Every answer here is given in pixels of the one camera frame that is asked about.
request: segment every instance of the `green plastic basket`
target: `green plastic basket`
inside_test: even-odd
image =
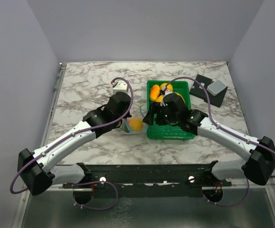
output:
[[[150,99],[149,93],[152,86],[161,85],[168,81],[147,81],[147,110],[149,109]],[[171,83],[174,88],[174,92],[181,94],[187,104],[188,108],[191,109],[190,97],[189,97],[189,88],[188,83],[185,81],[175,81]],[[194,134],[184,132],[180,127],[172,127],[169,125],[158,126],[155,123],[153,126],[149,126],[147,129],[147,137],[149,139],[173,139],[173,140],[188,140],[195,137]]]

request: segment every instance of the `screw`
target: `screw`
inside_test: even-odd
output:
[[[188,177],[188,181],[189,181],[190,183],[194,183],[194,182],[195,182],[195,177],[189,176],[189,177]]]

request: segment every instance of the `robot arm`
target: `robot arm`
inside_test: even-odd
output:
[[[120,118],[130,105],[130,97],[123,92],[112,95],[106,105],[88,112],[83,120],[55,141],[30,152],[24,149],[19,153],[18,172],[31,160],[40,157],[20,174],[32,195],[39,195],[52,184],[79,183],[90,177],[90,171],[83,163],[71,166],[56,166],[63,158],[78,147],[102,134],[120,127],[121,121],[108,124]]]
[[[263,137],[260,140],[223,126],[217,121],[213,124],[206,113],[189,110],[182,98],[175,93],[165,95],[161,103],[150,103],[143,122],[153,125],[154,121],[158,125],[179,126],[183,131],[211,139],[237,153],[241,159],[217,162],[213,166],[211,173],[218,180],[246,177],[255,184],[266,185],[275,170],[275,155],[252,143],[259,142],[275,152],[270,138]]]

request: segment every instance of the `white wall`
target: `white wall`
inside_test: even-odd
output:
[[[229,61],[263,0],[28,0],[61,62]]]
[[[19,198],[9,185],[18,153],[40,144],[58,70],[27,2],[0,0],[0,228],[12,225]]]
[[[250,133],[275,142],[275,0],[264,1],[229,69]]]

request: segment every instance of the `marble countertop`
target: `marble countertop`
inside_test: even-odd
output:
[[[67,64],[49,142],[71,129],[88,111],[106,104],[112,95],[110,81],[124,77],[134,89],[134,102],[146,103],[148,80],[171,80],[177,76],[207,76],[228,86],[220,108],[212,106],[220,123],[247,133],[246,123],[226,62],[81,62]],[[207,103],[191,96],[193,109],[208,113]],[[138,116],[138,107],[130,110]],[[60,164],[192,164],[239,158],[218,143],[196,136],[188,141],[150,140],[146,133],[126,135],[118,130],[104,134],[63,159]]]

